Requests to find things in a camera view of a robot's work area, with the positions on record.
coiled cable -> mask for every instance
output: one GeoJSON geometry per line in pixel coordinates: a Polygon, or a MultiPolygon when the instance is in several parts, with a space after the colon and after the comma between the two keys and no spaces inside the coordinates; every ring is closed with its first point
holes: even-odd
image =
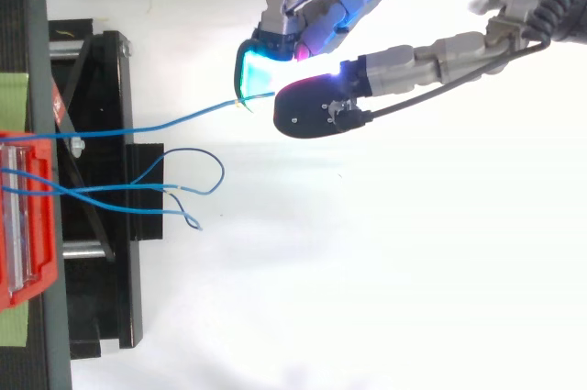
{"type": "Polygon", "coordinates": [[[540,0],[538,7],[528,17],[527,28],[522,36],[549,46],[562,20],[580,1],[540,0]]]}

blue light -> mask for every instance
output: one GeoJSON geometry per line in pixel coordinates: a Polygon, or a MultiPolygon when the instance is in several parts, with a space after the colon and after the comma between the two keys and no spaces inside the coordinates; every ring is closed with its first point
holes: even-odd
{"type": "Polygon", "coordinates": [[[243,97],[277,94],[288,84],[326,73],[340,73],[340,61],[327,54],[304,61],[276,61],[249,51],[243,60],[240,92],[243,97]]]}

wire bundle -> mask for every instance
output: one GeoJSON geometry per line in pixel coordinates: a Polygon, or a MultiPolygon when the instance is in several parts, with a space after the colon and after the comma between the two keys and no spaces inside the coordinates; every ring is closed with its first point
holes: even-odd
{"type": "MultiPolygon", "coordinates": [[[[11,143],[11,142],[28,141],[28,140],[33,140],[33,139],[67,139],[67,138],[73,138],[73,137],[76,137],[76,138],[109,138],[109,137],[114,137],[114,136],[123,136],[123,135],[127,135],[127,134],[132,134],[132,133],[147,133],[147,132],[151,132],[151,131],[159,131],[159,130],[163,130],[166,128],[176,126],[178,124],[189,121],[191,119],[195,119],[195,118],[200,117],[202,115],[217,111],[217,110],[224,108],[224,107],[233,106],[234,104],[237,104],[237,103],[244,103],[244,102],[252,100],[252,99],[261,99],[261,98],[266,98],[266,97],[270,97],[270,96],[274,96],[274,94],[254,95],[254,96],[250,96],[250,97],[239,99],[239,100],[226,101],[225,103],[221,103],[216,106],[208,107],[204,110],[200,110],[198,112],[192,113],[191,115],[188,115],[186,117],[180,117],[179,119],[175,119],[171,122],[167,122],[165,124],[161,124],[161,125],[154,126],[154,127],[122,128],[119,130],[86,131],[86,132],[76,132],[76,133],[40,134],[40,135],[32,135],[32,136],[24,136],[24,137],[3,138],[2,142],[3,143],[11,143]]],[[[12,193],[12,194],[16,194],[16,195],[36,195],[36,196],[69,195],[71,197],[79,199],[79,200],[86,202],[88,204],[91,204],[91,205],[94,205],[94,206],[97,206],[97,207],[100,207],[100,208],[103,208],[103,209],[106,209],[109,211],[118,212],[118,213],[152,215],[152,216],[158,216],[158,215],[183,216],[185,218],[185,221],[188,224],[188,226],[190,226],[191,228],[194,228],[194,229],[202,230],[202,227],[200,226],[199,222],[193,216],[191,216],[189,213],[187,213],[185,211],[179,197],[177,197],[173,193],[170,193],[170,190],[179,190],[179,191],[184,191],[184,192],[192,193],[192,194],[196,194],[196,195],[211,195],[224,182],[224,179],[226,176],[226,169],[225,169],[224,164],[217,158],[217,156],[215,156],[214,154],[212,154],[209,151],[202,150],[202,149],[195,149],[195,148],[180,148],[180,149],[169,150],[169,151],[166,151],[165,153],[163,153],[143,174],[141,174],[137,179],[132,181],[130,184],[90,186],[90,187],[85,187],[85,188],[66,188],[66,187],[61,186],[59,184],[55,184],[53,181],[39,177],[35,174],[21,172],[19,170],[12,170],[9,168],[2,167],[2,168],[0,168],[0,173],[14,174],[14,175],[17,175],[20,177],[25,177],[30,180],[40,182],[51,189],[51,191],[28,191],[28,190],[16,190],[16,189],[13,189],[13,188],[10,188],[7,186],[2,186],[2,190],[4,190],[7,193],[12,193]],[[212,159],[214,159],[218,163],[218,165],[220,166],[220,169],[221,169],[220,179],[210,190],[200,191],[200,190],[195,190],[190,187],[180,186],[177,184],[140,184],[139,183],[151,171],[153,171],[153,169],[163,159],[165,159],[166,156],[168,156],[172,153],[181,152],[181,151],[192,151],[192,152],[203,153],[207,156],[210,156],[212,159]],[[101,201],[96,200],[88,195],[90,193],[111,192],[111,191],[129,191],[129,190],[159,191],[161,193],[169,195],[177,203],[180,210],[178,211],[178,210],[169,210],[169,209],[141,209],[141,208],[130,208],[130,207],[126,207],[126,206],[117,206],[117,205],[111,205],[111,204],[107,204],[105,202],[101,202],[101,201]]]]}

bolt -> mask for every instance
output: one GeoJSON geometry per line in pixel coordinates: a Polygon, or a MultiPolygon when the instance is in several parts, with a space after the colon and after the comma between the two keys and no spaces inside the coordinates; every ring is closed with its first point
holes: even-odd
{"type": "Polygon", "coordinates": [[[79,137],[71,138],[70,150],[72,151],[72,155],[75,159],[80,159],[80,157],[82,157],[82,151],[85,150],[85,142],[83,142],[82,138],[79,137]]]}
{"type": "Polygon", "coordinates": [[[132,57],[133,52],[134,52],[134,49],[133,49],[132,43],[130,41],[128,41],[127,39],[125,39],[120,44],[120,53],[122,54],[123,57],[130,58],[130,57],[132,57]]]}

